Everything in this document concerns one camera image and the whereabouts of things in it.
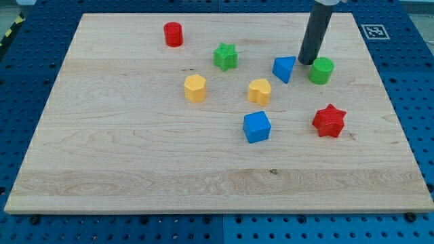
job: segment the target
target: blue cube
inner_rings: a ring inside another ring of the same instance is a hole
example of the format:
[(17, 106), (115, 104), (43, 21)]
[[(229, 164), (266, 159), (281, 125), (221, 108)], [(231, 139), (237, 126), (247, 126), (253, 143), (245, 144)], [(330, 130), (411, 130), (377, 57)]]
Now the blue cube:
[(264, 111), (244, 116), (243, 130), (249, 143), (267, 140), (270, 136), (271, 124)]
[(273, 74), (288, 84), (295, 62), (295, 56), (274, 59)]

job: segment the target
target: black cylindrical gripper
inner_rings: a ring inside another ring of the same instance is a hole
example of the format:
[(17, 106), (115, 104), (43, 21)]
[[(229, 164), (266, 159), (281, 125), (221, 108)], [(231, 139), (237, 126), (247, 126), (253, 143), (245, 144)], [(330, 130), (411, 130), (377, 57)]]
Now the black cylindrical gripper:
[(303, 43), (298, 54), (298, 61), (304, 65), (312, 65), (317, 58), (319, 48), (323, 43), (328, 22), (332, 17), (334, 5), (323, 5), (315, 1), (306, 32), (304, 33)]

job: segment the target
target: green star block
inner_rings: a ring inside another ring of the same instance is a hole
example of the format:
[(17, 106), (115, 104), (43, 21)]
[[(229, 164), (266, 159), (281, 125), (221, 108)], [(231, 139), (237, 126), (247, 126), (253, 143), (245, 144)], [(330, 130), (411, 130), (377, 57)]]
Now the green star block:
[(235, 44), (220, 43), (214, 51), (214, 65), (219, 66), (222, 71), (228, 68), (237, 68), (238, 53), (235, 51)]

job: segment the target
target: blue pegboard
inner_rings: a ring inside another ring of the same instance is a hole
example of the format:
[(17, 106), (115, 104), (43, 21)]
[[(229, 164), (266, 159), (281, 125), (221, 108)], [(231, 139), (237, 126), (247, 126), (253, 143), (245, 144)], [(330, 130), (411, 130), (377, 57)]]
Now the blue pegboard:
[[(311, 0), (38, 0), (0, 63), (0, 206), (85, 12), (309, 12)], [(434, 190), (434, 57), (397, 0), (350, 0), (416, 161)], [(390, 39), (368, 39), (381, 24)], [(434, 215), (9, 216), (0, 243), (434, 243)]]

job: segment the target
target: toy block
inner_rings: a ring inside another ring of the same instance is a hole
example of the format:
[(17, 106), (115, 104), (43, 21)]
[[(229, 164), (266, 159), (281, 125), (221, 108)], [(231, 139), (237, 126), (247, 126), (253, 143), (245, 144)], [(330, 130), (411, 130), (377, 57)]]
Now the toy block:
[(243, 131), (249, 143), (267, 140), (270, 130), (271, 124), (264, 111), (244, 116)]
[(238, 53), (235, 51), (235, 44), (220, 43), (214, 51), (214, 65), (219, 66), (222, 71), (228, 68), (237, 68)]
[(247, 99), (256, 102), (261, 106), (266, 106), (270, 102), (271, 86), (266, 79), (257, 79), (249, 84)]
[(169, 47), (179, 47), (183, 43), (182, 26), (177, 22), (169, 22), (164, 25), (164, 38), (165, 43)]
[(333, 69), (334, 63), (329, 58), (317, 58), (313, 61), (309, 80), (317, 85), (324, 85), (332, 75)]
[(206, 79), (200, 75), (190, 75), (184, 82), (185, 98), (191, 102), (202, 102), (206, 98)]
[(337, 138), (344, 128), (344, 117), (347, 112), (329, 104), (327, 108), (317, 111), (312, 124), (318, 129), (318, 136), (333, 136)]
[(281, 81), (288, 84), (295, 62), (295, 56), (274, 59), (273, 74)]

